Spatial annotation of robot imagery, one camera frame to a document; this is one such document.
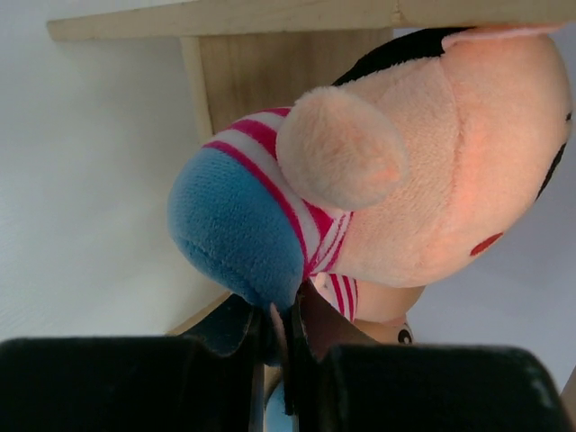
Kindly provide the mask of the boy doll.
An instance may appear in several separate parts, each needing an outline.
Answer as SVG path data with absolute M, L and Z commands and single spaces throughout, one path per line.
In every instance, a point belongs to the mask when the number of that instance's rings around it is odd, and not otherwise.
M 392 324 L 338 318 L 320 324 L 300 319 L 289 344 L 292 363 L 287 378 L 277 381 L 265 406 L 267 431 L 313 431 L 323 408 L 323 360 L 333 347 L 377 344 L 410 345 L 413 333 L 402 317 Z
M 493 245 L 562 158 L 572 96 L 551 32 L 416 31 L 233 122 L 175 180 L 173 241 L 251 304 L 286 311 L 309 281 L 361 329 L 409 342 L 424 288 Z

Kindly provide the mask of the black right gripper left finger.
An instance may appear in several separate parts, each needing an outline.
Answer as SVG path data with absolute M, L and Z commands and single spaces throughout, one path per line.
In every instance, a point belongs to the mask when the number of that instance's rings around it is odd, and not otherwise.
M 181 336 L 192 342 L 184 409 L 192 431 L 261 431 L 262 314 L 231 295 Z

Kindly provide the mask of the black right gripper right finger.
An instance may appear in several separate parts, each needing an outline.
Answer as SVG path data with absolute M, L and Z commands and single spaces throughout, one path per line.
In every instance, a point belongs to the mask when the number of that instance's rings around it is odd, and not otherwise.
M 283 321 L 283 383 L 294 431 L 354 431 L 370 423 L 374 387 L 366 366 L 379 343 L 303 283 Z

